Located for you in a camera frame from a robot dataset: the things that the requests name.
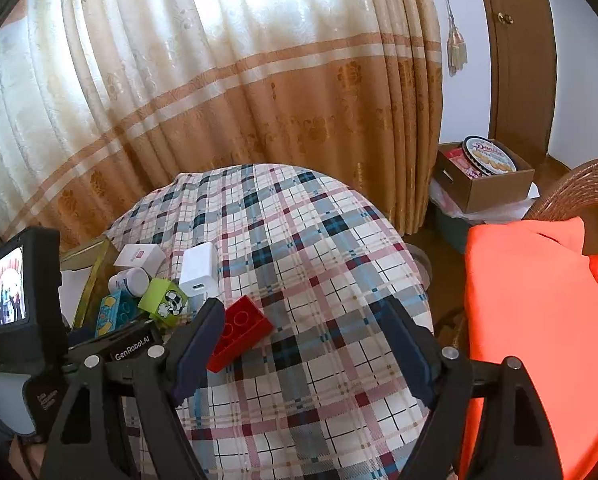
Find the teal toy brick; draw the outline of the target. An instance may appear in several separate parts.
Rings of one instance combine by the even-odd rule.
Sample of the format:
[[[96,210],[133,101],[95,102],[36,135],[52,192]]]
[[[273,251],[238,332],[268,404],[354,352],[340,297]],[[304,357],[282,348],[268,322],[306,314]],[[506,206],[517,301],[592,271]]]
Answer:
[[[124,290],[117,290],[101,299],[95,336],[108,335],[130,324],[138,313],[138,301]]]

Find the green football toy brick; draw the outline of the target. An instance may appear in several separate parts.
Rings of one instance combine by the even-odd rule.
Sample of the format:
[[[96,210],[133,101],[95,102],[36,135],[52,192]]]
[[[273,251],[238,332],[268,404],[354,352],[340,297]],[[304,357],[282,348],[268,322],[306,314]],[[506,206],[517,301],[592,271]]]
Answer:
[[[170,280],[153,278],[138,303],[139,310],[166,327],[178,323],[188,304],[188,296]]]

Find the white pill bottle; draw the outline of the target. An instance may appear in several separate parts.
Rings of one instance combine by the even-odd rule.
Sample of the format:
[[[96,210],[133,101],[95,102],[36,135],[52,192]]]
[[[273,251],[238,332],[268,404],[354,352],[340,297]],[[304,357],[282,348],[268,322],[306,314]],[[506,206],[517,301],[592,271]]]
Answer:
[[[145,295],[150,284],[150,276],[142,268],[127,268],[113,274],[108,281],[109,292],[125,292],[126,294],[140,298]]]

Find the red toy brick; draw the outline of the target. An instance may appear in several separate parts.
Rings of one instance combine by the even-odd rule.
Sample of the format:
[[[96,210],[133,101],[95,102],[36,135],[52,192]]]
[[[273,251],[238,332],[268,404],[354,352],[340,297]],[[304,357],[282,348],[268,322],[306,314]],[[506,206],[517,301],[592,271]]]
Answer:
[[[225,310],[224,330],[207,364],[218,373],[244,352],[251,350],[273,330],[273,324],[248,296],[242,296]]]

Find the white charger cube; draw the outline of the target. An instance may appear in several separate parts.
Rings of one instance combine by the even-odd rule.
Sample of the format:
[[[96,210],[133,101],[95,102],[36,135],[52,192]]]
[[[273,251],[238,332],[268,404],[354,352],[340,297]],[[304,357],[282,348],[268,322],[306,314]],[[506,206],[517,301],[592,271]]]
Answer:
[[[218,296],[218,251],[212,243],[205,242],[183,252],[178,286],[188,297]]]

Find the white box red logo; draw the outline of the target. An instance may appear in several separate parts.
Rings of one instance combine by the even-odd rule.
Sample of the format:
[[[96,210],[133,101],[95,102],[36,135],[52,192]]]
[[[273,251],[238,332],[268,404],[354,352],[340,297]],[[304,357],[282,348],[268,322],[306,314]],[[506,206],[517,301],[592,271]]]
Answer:
[[[127,244],[116,257],[114,266],[119,269],[141,268],[154,278],[164,260],[165,253],[158,244]]]

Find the white paper tray liner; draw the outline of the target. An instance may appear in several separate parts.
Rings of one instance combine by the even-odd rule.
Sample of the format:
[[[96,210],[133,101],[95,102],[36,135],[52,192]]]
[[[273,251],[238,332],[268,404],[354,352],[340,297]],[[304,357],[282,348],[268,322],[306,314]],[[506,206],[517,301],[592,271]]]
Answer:
[[[58,289],[62,316],[70,327],[73,326],[78,304],[85,290],[92,268],[88,266],[78,270],[62,270],[62,283]]]

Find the gold metal tray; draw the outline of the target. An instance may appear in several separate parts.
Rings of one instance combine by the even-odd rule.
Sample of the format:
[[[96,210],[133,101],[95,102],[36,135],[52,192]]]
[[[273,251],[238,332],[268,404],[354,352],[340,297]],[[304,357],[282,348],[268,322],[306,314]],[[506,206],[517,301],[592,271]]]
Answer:
[[[61,313],[70,327],[94,330],[101,299],[108,295],[109,278],[119,252],[105,235],[64,252],[60,256]]]

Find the orange cushion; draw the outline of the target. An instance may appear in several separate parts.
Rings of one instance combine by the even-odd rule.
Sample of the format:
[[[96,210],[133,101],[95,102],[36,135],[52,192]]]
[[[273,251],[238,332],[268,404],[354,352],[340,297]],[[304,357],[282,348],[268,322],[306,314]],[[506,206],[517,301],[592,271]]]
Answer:
[[[470,356],[523,362],[567,479],[598,463],[598,254],[584,238],[579,217],[482,224],[465,254]]]

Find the plaid tablecloth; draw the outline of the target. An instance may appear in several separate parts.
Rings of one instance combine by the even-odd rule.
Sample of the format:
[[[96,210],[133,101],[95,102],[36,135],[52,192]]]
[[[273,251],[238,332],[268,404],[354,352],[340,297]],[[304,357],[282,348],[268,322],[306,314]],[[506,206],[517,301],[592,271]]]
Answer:
[[[242,165],[180,174],[108,229],[157,244],[162,278],[184,251],[218,252],[218,296],[250,298],[270,336],[207,374],[178,411],[210,479],[394,479],[427,412],[375,318],[398,298],[422,326],[428,298],[401,235],[359,192],[312,169]]]

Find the cream and orange curtain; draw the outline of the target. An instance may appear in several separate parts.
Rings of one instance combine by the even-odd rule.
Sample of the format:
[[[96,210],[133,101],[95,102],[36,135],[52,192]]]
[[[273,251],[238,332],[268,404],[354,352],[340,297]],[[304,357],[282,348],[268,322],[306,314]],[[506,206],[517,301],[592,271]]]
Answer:
[[[0,241],[75,246],[179,174],[258,162],[413,234],[442,107],[433,0],[0,0]]]

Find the cardboard box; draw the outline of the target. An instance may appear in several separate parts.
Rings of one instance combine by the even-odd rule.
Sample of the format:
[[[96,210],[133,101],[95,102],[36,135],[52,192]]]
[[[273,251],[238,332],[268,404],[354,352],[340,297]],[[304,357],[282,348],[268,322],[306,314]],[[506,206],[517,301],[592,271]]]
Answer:
[[[503,143],[497,140],[492,143],[510,158],[516,171],[470,178],[450,159],[450,151],[456,151],[462,144],[439,145],[433,179],[466,214],[521,202],[530,191],[534,168]]]

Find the wicker chair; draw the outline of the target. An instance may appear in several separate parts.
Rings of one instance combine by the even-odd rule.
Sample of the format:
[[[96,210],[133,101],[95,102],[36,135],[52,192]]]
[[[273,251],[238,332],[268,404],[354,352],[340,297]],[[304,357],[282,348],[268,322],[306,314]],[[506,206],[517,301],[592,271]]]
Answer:
[[[523,219],[564,221],[590,207],[598,207],[598,158],[561,177],[545,196],[533,203]]]

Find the round cookie tin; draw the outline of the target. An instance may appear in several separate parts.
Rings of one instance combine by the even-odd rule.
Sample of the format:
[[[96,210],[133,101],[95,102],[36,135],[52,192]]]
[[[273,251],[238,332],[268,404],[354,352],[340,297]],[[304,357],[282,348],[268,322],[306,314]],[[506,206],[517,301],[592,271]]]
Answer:
[[[467,136],[462,148],[470,162],[484,174],[498,176],[517,171],[515,162],[504,150],[481,136]]]

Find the curtain tassel tieback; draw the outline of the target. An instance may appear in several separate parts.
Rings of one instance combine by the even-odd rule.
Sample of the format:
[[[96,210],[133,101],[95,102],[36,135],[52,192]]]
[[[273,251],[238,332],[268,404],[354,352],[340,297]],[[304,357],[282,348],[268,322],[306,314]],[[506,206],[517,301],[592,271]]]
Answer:
[[[448,72],[455,76],[468,63],[467,45],[456,25],[451,0],[444,0],[448,14]]]

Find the brown wooden door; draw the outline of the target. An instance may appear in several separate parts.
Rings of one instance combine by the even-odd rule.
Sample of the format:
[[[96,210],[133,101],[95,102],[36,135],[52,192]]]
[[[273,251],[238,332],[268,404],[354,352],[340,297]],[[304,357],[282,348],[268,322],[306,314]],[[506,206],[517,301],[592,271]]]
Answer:
[[[490,137],[531,166],[546,159],[557,53],[549,0],[483,0],[491,52]]]

